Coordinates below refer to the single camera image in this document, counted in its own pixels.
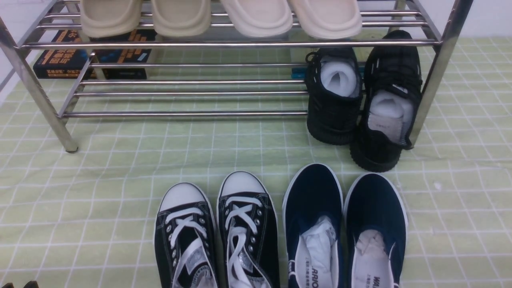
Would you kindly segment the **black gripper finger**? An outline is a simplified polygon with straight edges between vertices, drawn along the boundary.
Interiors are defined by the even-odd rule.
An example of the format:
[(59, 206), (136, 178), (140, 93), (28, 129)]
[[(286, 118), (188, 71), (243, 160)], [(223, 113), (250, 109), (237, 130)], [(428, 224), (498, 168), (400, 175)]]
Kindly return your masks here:
[(27, 282), (23, 288), (39, 288), (37, 281), (29, 281)]

